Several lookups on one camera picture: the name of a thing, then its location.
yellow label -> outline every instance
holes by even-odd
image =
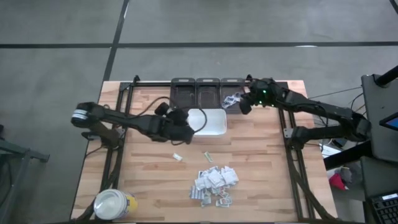
[[[127,210],[130,212],[134,212],[137,210],[138,202],[134,196],[126,195],[127,198]]]

red object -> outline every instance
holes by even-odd
[[[329,183],[330,185],[335,186],[340,190],[346,190],[343,181],[341,180],[340,174],[334,174],[332,177],[330,177]]]

keyboard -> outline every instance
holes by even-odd
[[[398,192],[373,197],[370,201],[378,223],[398,223]]]

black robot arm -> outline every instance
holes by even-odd
[[[296,149],[302,149],[311,139],[346,138],[361,142],[368,139],[370,122],[361,114],[349,108],[329,105],[309,100],[300,93],[279,86],[271,78],[255,79],[249,85],[250,92],[242,95],[239,107],[243,114],[251,111],[251,106],[273,106],[291,112],[307,112],[339,122],[338,126],[312,128],[295,127],[285,129],[285,137]]]
[[[171,140],[190,144],[194,131],[185,121],[187,117],[188,115],[182,110],[169,113],[166,117],[157,114],[140,116],[130,114],[126,116],[122,112],[105,108],[94,102],[87,102],[77,105],[71,122],[76,127],[90,129],[92,133],[101,138],[104,145],[116,148],[121,144],[121,134],[115,129],[108,129],[102,121],[136,129],[152,141],[166,142]]]

wooden table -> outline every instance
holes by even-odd
[[[287,82],[291,90],[306,95],[303,81]],[[99,104],[107,104],[114,109],[118,90],[119,82],[104,82]],[[170,87],[134,87],[130,113],[138,114],[157,97],[169,95]],[[153,114],[157,105],[148,113]],[[296,113],[295,118],[297,126],[313,126],[310,114]],[[249,115],[229,114],[227,127],[227,133],[220,138],[195,138],[190,145],[180,146],[172,146],[170,142],[152,142],[136,130],[129,129],[119,190],[134,194],[139,206],[134,215],[121,221],[297,221],[277,109],[256,107]],[[88,152],[99,145],[99,141],[90,142]],[[210,164],[204,157],[206,151],[211,154],[214,163]],[[176,161],[173,153],[182,156],[183,160]],[[306,146],[303,156],[312,192],[336,217],[319,147]],[[106,150],[103,150],[85,160],[72,218],[78,217],[98,193],[105,157]],[[215,205],[201,208],[199,200],[188,196],[198,171],[215,165],[230,166],[239,177],[239,183],[228,191],[233,198],[229,208]],[[304,214],[307,214],[302,192],[300,198]]]

